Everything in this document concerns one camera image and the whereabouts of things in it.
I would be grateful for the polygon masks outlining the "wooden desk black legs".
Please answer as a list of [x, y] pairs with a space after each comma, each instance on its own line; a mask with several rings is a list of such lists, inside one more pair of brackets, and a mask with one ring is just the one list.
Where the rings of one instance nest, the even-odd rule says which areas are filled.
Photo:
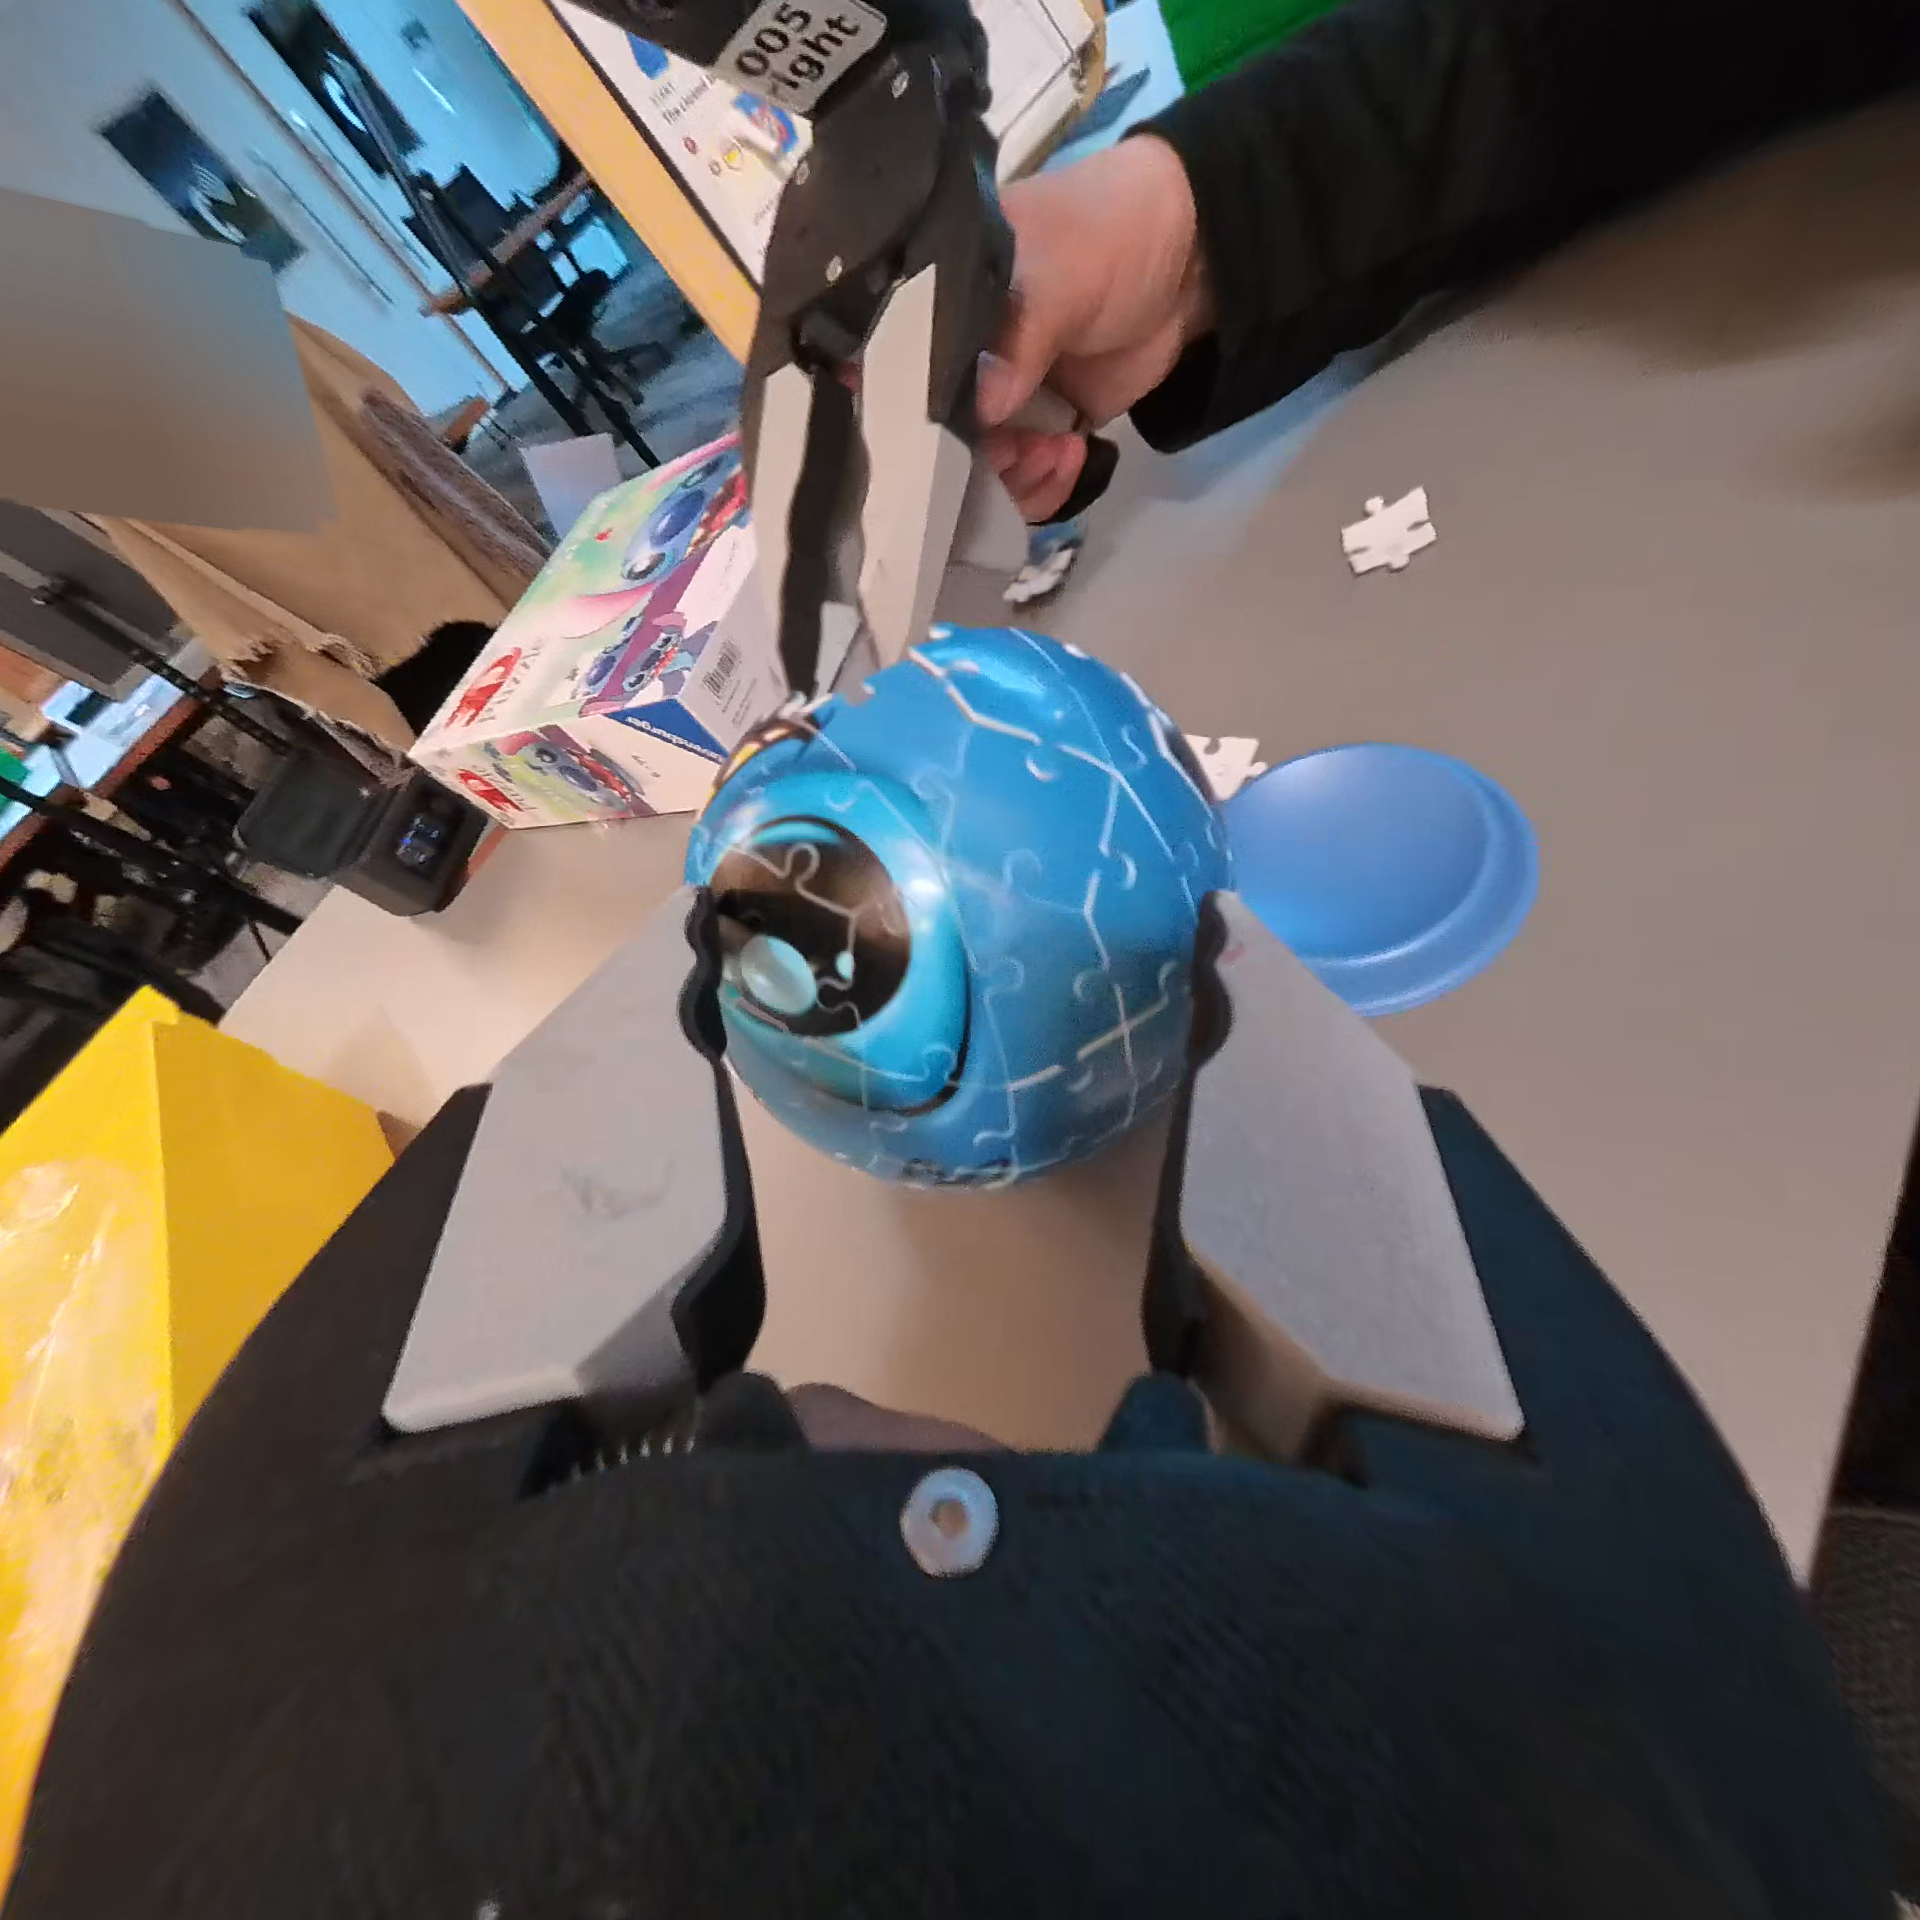
[[588, 437], [598, 418], [644, 468], [658, 468], [661, 455], [633, 415], [643, 388], [632, 359], [597, 333], [612, 278], [581, 269], [570, 247], [570, 213], [589, 208], [597, 191], [588, 170], [570, 162], [541, 198], [512, 208], [468, 174], [437, 183], [405, 170], [400, 188], [416, 234], [451, 278], [422, 313], [477, 317], [574, 437]]

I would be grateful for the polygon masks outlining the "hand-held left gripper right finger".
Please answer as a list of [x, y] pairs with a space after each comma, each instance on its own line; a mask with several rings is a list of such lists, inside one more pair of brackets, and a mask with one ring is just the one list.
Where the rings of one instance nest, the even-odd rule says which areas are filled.
[[1142, 1296], [1148, 1354], [1235, 1441], [1377, 1412], [1482, 1441], [1522, 1408], [1403, 1057], [1237, 893], [1192, 964]]

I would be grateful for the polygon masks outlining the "green plastic bin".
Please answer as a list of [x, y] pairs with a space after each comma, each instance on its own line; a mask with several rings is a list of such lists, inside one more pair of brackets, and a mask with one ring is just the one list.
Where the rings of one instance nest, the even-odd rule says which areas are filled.
[[1160, 1], [1185, 90], [1282, 46], [1341, 1]]

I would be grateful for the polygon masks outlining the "wooden document stand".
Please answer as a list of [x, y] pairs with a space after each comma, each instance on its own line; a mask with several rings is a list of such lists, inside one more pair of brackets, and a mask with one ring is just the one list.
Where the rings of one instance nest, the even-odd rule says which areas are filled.
[[744, 364], [757, 327], [761, 285], [738, 266], [682, 180], [561, 25], [554, 5], [461, 1], [461, 10], [712, 335]]

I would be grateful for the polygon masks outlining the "beige cloth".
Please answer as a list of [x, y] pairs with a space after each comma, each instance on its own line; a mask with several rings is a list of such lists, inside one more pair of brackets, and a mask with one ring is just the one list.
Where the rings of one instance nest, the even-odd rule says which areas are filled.
[[498, 625], [548, 541], [362, 351], [291, 317], [331, 508], [315, 533], [96, 517], [229, 681], [390, 752], [416, 741], [372, 676], [451, 618]]

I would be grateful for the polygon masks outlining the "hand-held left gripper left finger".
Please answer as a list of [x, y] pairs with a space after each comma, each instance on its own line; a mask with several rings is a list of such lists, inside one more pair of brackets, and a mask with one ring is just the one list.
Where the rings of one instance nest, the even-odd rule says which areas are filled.
[[496, 1068], [381, 1415], [652, 1432], [744, 1369], [766, 1279], [718, 990], [678, 886]]

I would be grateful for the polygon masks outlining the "black device with screen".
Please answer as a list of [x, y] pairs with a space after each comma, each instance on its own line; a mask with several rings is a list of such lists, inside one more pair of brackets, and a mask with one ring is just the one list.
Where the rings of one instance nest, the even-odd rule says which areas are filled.
[[461, 888], [492, 817], [432, 774], [284, 758], [233, 830], [253, 861], [324, 880], [398, 919], [440, 913]]

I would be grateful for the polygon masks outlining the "person's right hand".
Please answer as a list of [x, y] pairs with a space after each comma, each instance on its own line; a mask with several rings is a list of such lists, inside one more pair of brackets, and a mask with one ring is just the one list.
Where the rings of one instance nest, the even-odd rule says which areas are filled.
[[981, 453], [1030, 522], [1066, 512], [1094, 429], [1213, 324], [1196, 202], [1156, 135], [1010, 183], [1010, 302], [978, 364]]

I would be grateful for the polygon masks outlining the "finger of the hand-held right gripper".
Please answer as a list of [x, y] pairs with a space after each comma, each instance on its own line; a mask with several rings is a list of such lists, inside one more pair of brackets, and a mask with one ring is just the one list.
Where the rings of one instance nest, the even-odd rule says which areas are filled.
[[861, 446], [838, 368], [780, 368], [760, 386], [752, 521], [789, 692], [833, 687], [857, 631]]
[[973, 453], [930, 412], [939, 271], [923, 266], [883, 302], [857, 360], [850, 518], [833, 536], [833, 600], [856, 610], [875, 666], [929, 634]]

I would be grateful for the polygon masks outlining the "black cloth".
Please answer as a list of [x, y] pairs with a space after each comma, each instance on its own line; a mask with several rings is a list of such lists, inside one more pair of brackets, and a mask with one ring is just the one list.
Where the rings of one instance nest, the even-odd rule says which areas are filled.
[[443, 622], [406, 658], [372, 676], [372, 685], [396, 706], [411, 738], [432, 725], [493, 634], [496, 625], [481, 618]]

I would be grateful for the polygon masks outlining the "dark wall sign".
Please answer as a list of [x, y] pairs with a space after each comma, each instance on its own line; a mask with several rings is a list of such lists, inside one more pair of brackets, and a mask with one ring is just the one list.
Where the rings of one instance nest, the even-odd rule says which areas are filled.
[[99, 132], [195, 233], [243, 252], [273, 274], [301, 260], [304, 247], [281, 217], [156, 86], [106, 118]]

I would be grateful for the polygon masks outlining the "blue plastic ball stand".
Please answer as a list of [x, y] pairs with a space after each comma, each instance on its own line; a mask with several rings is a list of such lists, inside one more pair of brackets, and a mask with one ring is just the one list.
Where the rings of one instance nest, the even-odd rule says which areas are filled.
[[1344, 743], [1267, 767], [1224, 808], [1238, 897], [1363, 1017], [1458, 992], [1539, 895], [1528, 814], [1444, 752]]

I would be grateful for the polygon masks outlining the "colourful cartoon puzzle box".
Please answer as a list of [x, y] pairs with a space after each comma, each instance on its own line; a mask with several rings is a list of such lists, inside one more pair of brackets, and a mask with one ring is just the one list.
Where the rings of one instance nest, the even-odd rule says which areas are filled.
[[512, 830], [688, 814], [786, 692], [732, 432], [588, 505], [409, 758]]

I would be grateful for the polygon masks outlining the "blue puzzle ball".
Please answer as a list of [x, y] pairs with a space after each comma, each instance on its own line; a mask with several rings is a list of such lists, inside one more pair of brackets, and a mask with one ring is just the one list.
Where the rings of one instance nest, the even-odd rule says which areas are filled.
[[738, 1081], [836, 1164], [1030, 1181], [1172, 1096], [1229, 886], [1187, 735], [1094, 656], [938, 624], [741, 738], [688, 837]]

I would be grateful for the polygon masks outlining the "yellow plastic bin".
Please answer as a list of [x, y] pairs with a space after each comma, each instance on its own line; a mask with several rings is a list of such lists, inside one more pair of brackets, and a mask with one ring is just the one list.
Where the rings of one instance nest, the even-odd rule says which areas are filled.
[[137, 992], [3, 1137], [3, 1816], [226, 1361], [394, 1164], [377, 1112]]

